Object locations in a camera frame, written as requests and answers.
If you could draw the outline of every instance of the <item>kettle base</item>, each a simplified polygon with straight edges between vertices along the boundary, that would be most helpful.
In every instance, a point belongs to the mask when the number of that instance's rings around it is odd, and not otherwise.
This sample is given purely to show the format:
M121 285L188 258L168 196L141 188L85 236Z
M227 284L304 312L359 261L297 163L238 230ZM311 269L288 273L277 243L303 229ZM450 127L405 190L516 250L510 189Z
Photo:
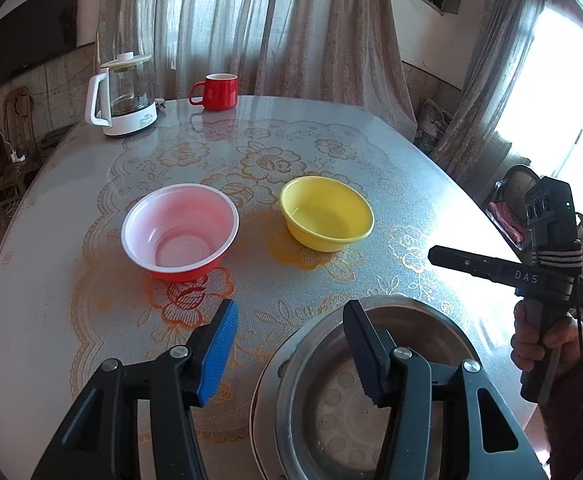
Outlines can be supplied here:
M103 133L109 137L127 135L153 124L157 117L156 105L152 103L131 114L112 117L112 125L103 126Z

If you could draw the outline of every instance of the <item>hand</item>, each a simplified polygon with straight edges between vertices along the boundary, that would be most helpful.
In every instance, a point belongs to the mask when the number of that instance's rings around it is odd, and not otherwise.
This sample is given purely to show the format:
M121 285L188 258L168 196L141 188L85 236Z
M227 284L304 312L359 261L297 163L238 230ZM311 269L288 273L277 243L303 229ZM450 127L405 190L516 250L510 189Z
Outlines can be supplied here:
M513 309L516 332L511 338L511 360L523 372L530 372L534 362L545 356L545 349L539 344L538 330L527 323L527 307L532 301L519 301ZM563 346L556 370L557 378L571 370L580 359L578 324L569 314L547 331L543 343L547 348Z

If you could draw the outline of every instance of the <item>white kettle handle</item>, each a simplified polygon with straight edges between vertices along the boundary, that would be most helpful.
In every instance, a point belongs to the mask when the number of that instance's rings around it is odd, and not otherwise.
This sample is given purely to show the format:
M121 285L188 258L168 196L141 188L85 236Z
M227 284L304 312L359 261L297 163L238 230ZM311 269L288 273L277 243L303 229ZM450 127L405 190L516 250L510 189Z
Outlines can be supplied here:
M103 72L91 77L89 80L88 98L85 103L85 120L88 124L92 124L93 126L104 126L105 128L112 125L111 111L109 109L109 89L105 88L104 91L101 92L100 104L102 119L96 117L96 97L98 95L98 86L100 85L100 82L107 80L107 76L107 70L104 70Z

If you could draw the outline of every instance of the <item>kettle lid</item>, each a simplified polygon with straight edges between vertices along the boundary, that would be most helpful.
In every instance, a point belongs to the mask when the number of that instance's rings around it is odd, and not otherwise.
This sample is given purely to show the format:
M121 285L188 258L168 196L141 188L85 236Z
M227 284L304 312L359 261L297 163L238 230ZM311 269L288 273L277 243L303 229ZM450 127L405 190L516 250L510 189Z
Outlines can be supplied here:
M145 54L144 56L138 55L134 56L133 52L124 52L119 54L114 60L108 61L101 65L102 68L124 68L130 67L136 64L145 63L152 58L152 54Z

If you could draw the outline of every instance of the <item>yellow bowl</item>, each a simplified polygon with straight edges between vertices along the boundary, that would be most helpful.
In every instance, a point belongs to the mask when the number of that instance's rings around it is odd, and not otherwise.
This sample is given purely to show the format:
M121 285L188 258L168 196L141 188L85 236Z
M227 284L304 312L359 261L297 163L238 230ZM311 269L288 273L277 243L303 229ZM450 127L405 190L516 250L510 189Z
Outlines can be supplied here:
M280 205L292 236L315 251L340 251L364 240L373 229L367 201L331 178L301 176L289 182L281 191Z

